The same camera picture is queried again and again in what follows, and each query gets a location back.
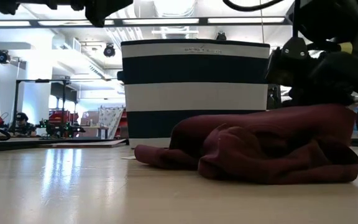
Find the white stripe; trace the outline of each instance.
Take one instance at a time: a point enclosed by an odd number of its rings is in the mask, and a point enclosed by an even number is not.
[[[153,83],[125,85],[127,111],[266,110],[267,85]]]
[[[150,138],[150,139],[129,139],[129,146],[134,149],[138,145],[169,147],[170,138]]]
[[[189,49],[203,49],[203,53]],[[257,47],[206,43],[165,43],[123,45],[122,57],[145,57],[157,55],[227,55],[238,57],[269,58],[270,47]]]

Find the black cap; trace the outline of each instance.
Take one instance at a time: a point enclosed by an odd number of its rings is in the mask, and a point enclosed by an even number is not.
[[[16,121],[23,121],[23,120],[28,121],[29,118],[27,117],[27,115],[25,113],[22,113],[22,112],[17,113]]]

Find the person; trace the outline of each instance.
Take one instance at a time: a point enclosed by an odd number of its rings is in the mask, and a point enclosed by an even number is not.
[[[17,137],[36,137],[36,127],[34,124],[28,122],[29,118],[25,113],[16,114],[16,125],[11,125],[9,132],[15,132]]]

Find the navy stripe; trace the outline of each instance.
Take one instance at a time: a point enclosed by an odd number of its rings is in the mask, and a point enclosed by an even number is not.
[[[243,42],[234,40],[211,40],[211,39],[151,39],[151,40],[132,40],[121,42],[121,46],[138,44],[223,44],[223,45],[241,45],[253,47],[268,47],[269,44]]]
[[[264,58],[227,55],[131,57],[122,60],[123,82],[126,85],[183,82],[266,84],[267,63]]]
[[[264,110],[187,110],[127,112],[129,138],[169,138],[184,119],[210,114],[249,114]]]

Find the ceiling light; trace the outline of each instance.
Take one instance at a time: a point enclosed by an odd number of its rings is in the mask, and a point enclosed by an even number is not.
[[[198,34],[198,30],[152,30],[152,34]]]
[[[195,0],[154,0],[154,7],[161,15],[185,15],[195,7]]]
[[[0,21],[0,27],[9,26],[31,26],[28,21]]]
[[[75,20],[75,21],[39,21],[41,26],[92,26],[90,21]],[[114,25],[113,20],[106,20],[105,25]]]
[[[210,18],[210,24],[246,24],[246,23],[262,23],[263,22],[283,22],[283,17],[254,17],[254,18]]]
[[[178,19],[124,19],[123,24],[197,24],[199,19],[178,18]]]

